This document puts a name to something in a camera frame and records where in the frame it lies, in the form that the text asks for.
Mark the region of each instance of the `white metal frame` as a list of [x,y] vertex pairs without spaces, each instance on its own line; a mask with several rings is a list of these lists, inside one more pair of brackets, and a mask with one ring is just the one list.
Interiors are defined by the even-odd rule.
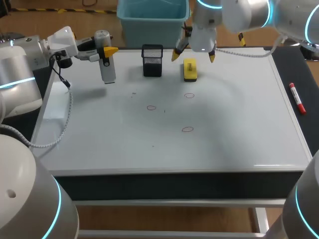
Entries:
[[74,203],[77,206],[248,207],[253,208],[257,227],[257,233],[80,230],[79,238],[260,239],[269,229],[265,207],[282,207],[285,200],[110,200],[75,201]]

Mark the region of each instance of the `plastic container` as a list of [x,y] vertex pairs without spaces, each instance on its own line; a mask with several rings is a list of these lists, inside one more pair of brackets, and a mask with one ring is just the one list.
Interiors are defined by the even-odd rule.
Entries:
[[145,77],[161,77],[161,65],[163,58],[162,45],[143,45],[143,75]]
[[126,47],[160,44],[174,48],[183,23],[190,16],[188,0],[119,0]]

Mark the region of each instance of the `black mesh pen holder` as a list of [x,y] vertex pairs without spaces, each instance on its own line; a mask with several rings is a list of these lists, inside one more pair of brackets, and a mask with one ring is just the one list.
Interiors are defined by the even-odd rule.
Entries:
[[161,77],[161,63],[163,58],[162,45],[143,45],[143,74],[146,77]]

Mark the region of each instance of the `blue plastic bin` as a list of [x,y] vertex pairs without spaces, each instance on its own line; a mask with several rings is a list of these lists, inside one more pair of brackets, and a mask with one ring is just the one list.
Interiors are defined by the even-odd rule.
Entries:
[[183,23],[190,16],[188,0],[119,0],[127,47],[160,44],[174,48]]

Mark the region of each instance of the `glowing blue ring light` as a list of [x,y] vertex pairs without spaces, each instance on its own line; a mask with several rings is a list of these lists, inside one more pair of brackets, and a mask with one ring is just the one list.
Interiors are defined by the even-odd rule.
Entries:
[[60,186],[58,184],[58,182],[55,180],[56,182],[56,185],[58,187],[58,190],[59,190],[59,204],[58,204],[58,209],[56,210],[56,214],[55,214],[55,217],[53,219],[53,222],[49,228],[49,230],[46,232],[46,234],[42,237],[42,239],[46,239],[48,237],[48,235],[50,234],[50,232],[52,231],[52,229],[54,228],[54,225],[56,223],[56,220],[58,219],[58,216],[59,216],[59,213],[60,213],[60,209],[61,209],[61,190],[60,190]]
[[307,226],[307,228],[309,229],[309,231],[316,237],[319,239],[319,236],[317,233],[315,233],[315,231],[309,226],[309,224],[307,223],[307,221],[305,220],[301,210],[300,210],[300,207],[299,207],[299,203],[298,203],[298,197],[297,197],[297,187],[296,187],[296,205],[297,205],[297,209],[298,209],[298,212],[299,212],[299,215],[301,217],[301,219],[304,221],[305,225]]
[[23,82],[27,82],[27,81],[32,81],[32,80],[35,80],[35,78],[34,78],[34,77],[31,77],[31,78],[27,78],[27,79],[24,79],[24,80],[11,82],[11,83],[8,83],[8,84],[5,84],[5,85],[0,86],[0,89],[8,88],[8,87],[10,87],[10,86],[14,86],[14,85],[17,85],[17,84],[19,84],[19,83],[23,83]]
[[205,7],[208,7],[208,8],[212,8],[212,9],[222,9],[223,7],[222,6],[212,6],[212,5],[208,5],[204,2],[202,2],[201,0],[197,0],[200,4],[202,4],[203,6]]
[[310,24],[310,20],[311,18],[313,17],[315,11],[319,8],[319,4],[318,6],[316,6],[313,11],[310,13],[309,17],[308,17],[308,20],[307,20],[307,23],[306,23],[306,28],[305,28],[305,37],[306,37],[306,40],[309,42],[309,43],[312,43],[310,40],[309,40],[309,37],[308,37],[308,28],[309,28],[309,24]]
[[266,20],[265,24],[264,24],[262,27],[266,26],[266,25],[267,25],[267,23],[269,22],[269,19],[270,19],[271,9],[270,9],[270,3],[269,3],[269,0],[267,0],[267,5],[268,5],[268,17],[267,17],[267,20]]

